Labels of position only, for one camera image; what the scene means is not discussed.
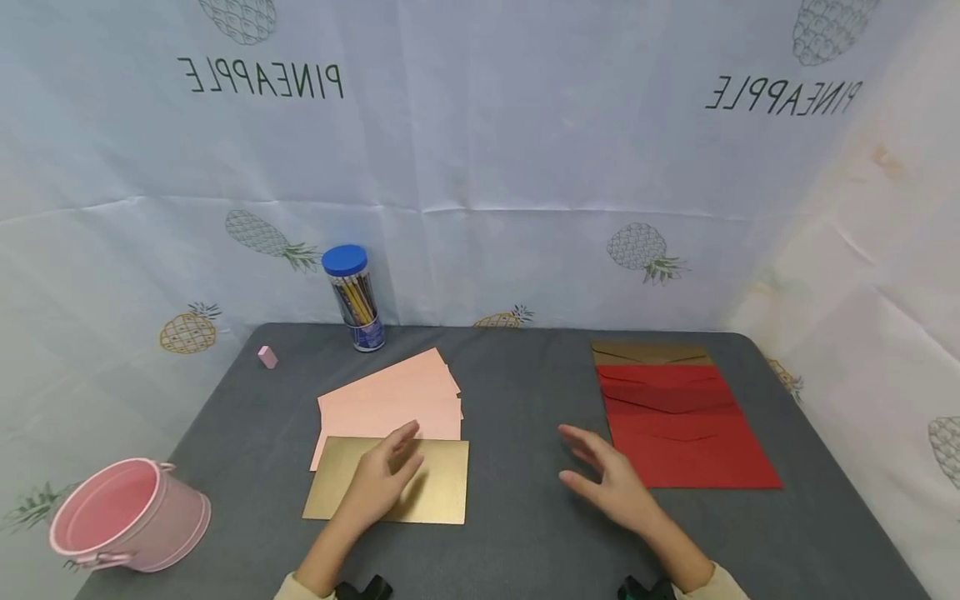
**fabric backdrop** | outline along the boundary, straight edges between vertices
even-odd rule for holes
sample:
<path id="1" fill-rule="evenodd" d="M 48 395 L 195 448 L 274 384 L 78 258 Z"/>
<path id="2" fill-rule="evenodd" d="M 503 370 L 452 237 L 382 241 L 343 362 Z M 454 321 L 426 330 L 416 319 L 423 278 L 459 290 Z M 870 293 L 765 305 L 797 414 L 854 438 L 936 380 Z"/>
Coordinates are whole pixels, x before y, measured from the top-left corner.
<path id="1" fill-rule="evenodd" d="M 732 319 L 943 600 L 960 589 L 958 28 L 952 3 L 916 27 Z"/>

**hand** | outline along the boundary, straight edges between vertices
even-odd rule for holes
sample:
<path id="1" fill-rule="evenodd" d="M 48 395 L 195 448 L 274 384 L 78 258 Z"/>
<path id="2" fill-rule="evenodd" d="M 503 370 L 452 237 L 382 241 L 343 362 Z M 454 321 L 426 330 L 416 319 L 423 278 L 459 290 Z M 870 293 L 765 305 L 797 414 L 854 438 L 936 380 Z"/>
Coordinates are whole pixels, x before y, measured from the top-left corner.
<path id="1" fill-rule="evenodd" d="M 597 484 L 572 470 L 564 470 L 560 473 L 564 485 L 589 500 L 614 522 L 641 536 L 669 520 L 636 476 L 627 457 L 603 438 L 572 425 L 561 425 L 560 435 L 570 444 L 574 456 L 601 475 Z"/>
<path id="2" fill-rule="evenodd" d="M 418 431 L 420 424 L 411 420 L 363 455 L 331 524 L 359 536 L 394 507 L 423 464 L 423 455 L 410 456 L 407 447 Z"/>

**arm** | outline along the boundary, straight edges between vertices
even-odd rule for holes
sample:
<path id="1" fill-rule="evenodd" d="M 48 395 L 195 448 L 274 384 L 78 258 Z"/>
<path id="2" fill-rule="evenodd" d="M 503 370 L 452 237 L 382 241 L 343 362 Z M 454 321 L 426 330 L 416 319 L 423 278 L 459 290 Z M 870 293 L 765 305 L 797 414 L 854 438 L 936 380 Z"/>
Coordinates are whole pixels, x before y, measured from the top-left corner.
<path id="1" fill-rule="evenodd" d="M 600 483 L 595 483 L 572 470 L 562 471 L 560 480 L 567 487 L 590 501 L 610 519 L 640 536 L 657 554 L 670 581 L 680 592 L 688 594 L 707 586 L 717 587 L 711 581 L 714 564 L 660 508 L 657 500 L 636 476 L 627 457 L 591 431 L 561 425 L 560 435 L 570 445 L 574 456 L 601 475 Z M 732 585 L 729 590 L 731 595 L 719 595 L 720 598 L 745 597 L 732 578 L 727 576 L 726 580 L 730 580 Z M 704 600 L 711 597 L 718 596 L 703 596 Z"/>
<path id="2" fill-rule="evenodd" d="M 393 508 L 423 464 L 422 455 L 411 457 L 405 452 L 419 430 L 420 425 L 412 420 L 364 454 L 337 512 L 293 574 L 296 583 L 319 598 L 333 593 L 350 548 Z M 399 467 L 391 468 L 397 462 Z"/>

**clear plastic container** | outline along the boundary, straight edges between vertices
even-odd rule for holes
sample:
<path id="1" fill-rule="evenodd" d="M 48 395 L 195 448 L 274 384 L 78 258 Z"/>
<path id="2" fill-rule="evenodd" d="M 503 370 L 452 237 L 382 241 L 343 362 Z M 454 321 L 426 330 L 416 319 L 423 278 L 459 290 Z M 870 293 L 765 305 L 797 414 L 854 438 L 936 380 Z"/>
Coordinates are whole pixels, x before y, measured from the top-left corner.
<path id="1" fill-rule="evenodd" d="M 350 329 L 353 347 L 361 352 L 380 349 L 386 340 L 370 284 L 367 252 L 352 244 L 337 246 L 324 253 L 321 264 Z"/>

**bucket handle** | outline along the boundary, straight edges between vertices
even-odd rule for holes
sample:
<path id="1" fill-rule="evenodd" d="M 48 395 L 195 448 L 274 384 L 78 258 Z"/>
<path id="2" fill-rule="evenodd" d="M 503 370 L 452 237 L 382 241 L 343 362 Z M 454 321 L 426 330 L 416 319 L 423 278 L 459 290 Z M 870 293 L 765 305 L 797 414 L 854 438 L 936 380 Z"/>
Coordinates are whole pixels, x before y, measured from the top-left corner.
<path id="1" fill-rule="evenodd" d="M 124 564 L 129 563 L 132 559 L 133 554 L 126 552 L 123 554 L 100 552 L 94 555 L 78 557 L 74 562 L 83 568 L 90 569 L 91 571 L 99 571 L 100 569 L 111 568 L 112 566 L 123 566 Z"/>

